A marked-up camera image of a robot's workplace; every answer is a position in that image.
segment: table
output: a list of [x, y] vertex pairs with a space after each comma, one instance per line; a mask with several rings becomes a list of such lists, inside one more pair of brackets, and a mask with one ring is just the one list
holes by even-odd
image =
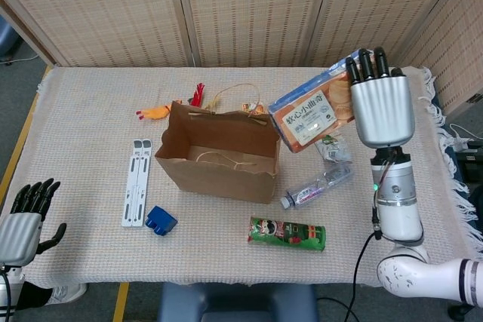
[[[101, 281], [351, 282], [359, 251], [371, 233], [374, 150], [358, 140], [352, 122], [342, 130], [354, 155], [355, 175], [346, 186], [302, 210], [284, 211], [278, 198], [321, 168], [314, 146], [299, 154], [281, 147], [280, 174], [270, 205], [180, 191], [156, 161], [149, 175], [146, 209], [159, 205], [179, 224], [167, 236], [148, 228], [122, 228], [121, 216], [132, 140], [150, 138], [160, 146], [167, 120], [139, 121], [138, 109], [187, 100], [206, 84], [205, 104], [230, 85], [250, 82], [266, 105], [323, 69], [99, 69], [56, 68], [40, 87], [40, 97], [23, 154], [6, 200], [9, 208], [25, 184], [54, 177], [62, 182], [45, 221], [42, 239], [61, 222], [67, 232], [54, 249], [25, 268], [40, 287]], [[474, 257], [472, 240], [457, 209], [453, 182], [441, 158], [434, 122], [425, 110], [425, 73], [404, 69], [411, 80], [416, 133], [404, 147], [411, 153], [419, 209], [433, 262]], [[224, 93], [219, 112], [254, 102], [255, 92], [237, 87]], [[324, 225], [323, 253], [248, 245], [250, 216]], [[371, 242], [358, 282], [379, 285], [375, 268], [392, 245]]]

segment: blue cube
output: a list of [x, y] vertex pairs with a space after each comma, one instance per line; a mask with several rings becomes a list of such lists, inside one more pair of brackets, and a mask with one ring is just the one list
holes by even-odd
[[153, 207], [146, 220], [146, 226], [154, 229], [157, 235], [166, 235], [178, 221], [160, 207]]

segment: water bottle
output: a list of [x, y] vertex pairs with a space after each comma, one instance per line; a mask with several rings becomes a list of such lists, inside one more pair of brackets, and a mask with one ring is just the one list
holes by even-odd
[[316, 179], [303, 186], [288, 189], [285, 196], [280, 198], [284, 209], [302, 207], [310, 201], [320, 198], [328, 189], [346, 181], [352, 175], [349, 164], [336, 164], [330, 170], [318, 175]]

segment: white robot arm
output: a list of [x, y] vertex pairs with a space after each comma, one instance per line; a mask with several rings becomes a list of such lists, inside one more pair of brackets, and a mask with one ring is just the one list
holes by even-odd
[[373, 219], [376, 239], [394, 241], [392, 252], [377, 266], [380, 283], [400, 297], [435, 297], [483, 306], [483, 265], [469, 259], [430, 264], [417, 211], [411, 157], [402, 151], [414, 133], [414, 112], [406, 76], [389, 73], [382, 48], [359, 51], [361, 74], [352, 58], [346, 68], [352, 81], [352, 104], [358, 136], [376, 149]]
[[24, 186], [0, 225], [0, 322], [12, 321], [25, 281], [22, 267], [59, 244], [66, 231], [62, 223], [52, 239], [39, 243], [42, 223], [59, 186], [54, 179]]

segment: shoe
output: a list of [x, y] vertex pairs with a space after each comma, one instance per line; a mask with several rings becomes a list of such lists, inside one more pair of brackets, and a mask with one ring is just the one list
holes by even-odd
[[81, 298], [88, 290], [87, 284], [73, 284], [72, 286], [55, 287], [52, 296], [45, 305], [58, 305], [70, 303]]

